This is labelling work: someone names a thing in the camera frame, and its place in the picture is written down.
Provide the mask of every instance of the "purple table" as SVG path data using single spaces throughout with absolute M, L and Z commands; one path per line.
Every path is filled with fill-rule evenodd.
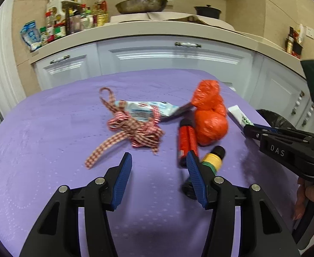
M 215 78 L 181 69 L 117 73 L 46 90 L 19 103 L 0 124 L 0 240 L 13 256 L 19 256 L 31 227 L 60 185 L 87 185 L 118 165 L 126 151 L 133 157 L 132 172 L 122 204 L 108 212 L 119 256 L 201 256 L 211 211 L 180 192 L 188 172 L 176 165 L 179 119 L 160 125 L 166 134 L 158 155 L 123 141 L 91 170 L 84 168 L 84 160 L 113 134 L 106 127 L 112 114 L 99 100 L 100 87 L 110 87 L 117 99 L 183 105 L 203 79 Z M 253 123 L 267 125 L 245 100 L 224 84 L 221 88 L 226 107 L 238 104 Z M 228 134 L 218 142 L 226 149 L 219 174 L 235 185 L 261 185 L 291 227 L 297 177 L 260 153 L 229 117 L 228 122 Z M 200 157 L 209 150 L 200 148 Z M 82 256 L 88 256 L 82 214 L 80 210 L 80 244 Z M 239 229 L 232 256 L 238 255 Z

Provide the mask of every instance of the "cabinet door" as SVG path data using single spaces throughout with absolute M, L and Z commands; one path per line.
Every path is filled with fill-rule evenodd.
M 314 104 L 311 100 L 308 102 L 303 115 L 296 125 L 296 129 L 314 133 Z
M 276 112 L 296 126 L 309 99 L 305 79 L 276 61 L 264 58 L 261 73 L 250 100 L 250 104 L 255 109 Z
M 175 43 L 198 44 L 198 47 Z M 200 69 L 232 83 L 245 98 L 255 88 L 254 52 L 211 40 L 177 36 L 125 37 L 98 42 L 103 74 L 159 68 Z
M 35 70 L 42 90 L 101 75 L 96 44 L 82 45 L 42 59 L 36 62 Z

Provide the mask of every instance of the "gingham ribbon bow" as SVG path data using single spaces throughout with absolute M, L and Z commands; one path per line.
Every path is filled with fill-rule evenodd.
M 101 97 L 103 90 L 109 92 L 108 102 Z M 111 131 L 118 129 L 121 131 L 107 138 L 92 152 L 85 161 L 86 168 L 92 168 L 106 149 L 127 138 L 131 141 L 132 147 L 148 146 L 151 147 L 153 153 L 158 152 L 159 139 L 164 135 L 164 131 L 157 125 L 160 121 L 157 106 L 152 106 L 153 118 L 150 118 L 148 122 L 140 122 L 125 111 L 126 101 L 120 100 L 119 106 L 115 106 L 115 97 L 110 88 L 103 87 L 100 89 L 100 99 L 114 115 L 113 119 L 107 122 L 108 128 Z

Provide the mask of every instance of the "white countertop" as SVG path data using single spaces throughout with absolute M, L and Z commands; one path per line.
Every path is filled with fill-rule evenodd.
M 254 35 L 238 33 L 218 27 L 179 21 L 132 21 L 124 23 L 107 23 L 102 27 L 92 28 L 49 43 L 31 53 L 33 64 L 60 51 L 86 43 L 143 35 L 173 35 L 198 37 L 240 46 L 266 55 L 305 77 L 300 60 L 282 51 L 280 47 L 268 40 Z

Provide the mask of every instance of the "metal screw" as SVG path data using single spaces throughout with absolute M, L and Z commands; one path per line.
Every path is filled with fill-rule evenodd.
M 222 177 L 215 177 L 215 178 L 214 178 L 214 181 L 215 181 L 217 184 L 222 184 L 222 183 L 223 183 L 223 178 L 222 178 Z
M 95 179 L 97 185 L 102 185 L 106 180 L 102 177 Z
M 260 191 L 261 190 L 261 187 L 259 185 L 256 185 L 256 184 L 253 184 L 251 186 L 251 188 L 254 190 L 254 191 Z
M 62 186 L 60 186 L 59 188 L 58 188 L 58 191 L 60 192 L 60 193 L 64 193 L 64 192 L 66 192 L 68 190 L 68 187 L 66 186 L 66 185 L 62 185 Z

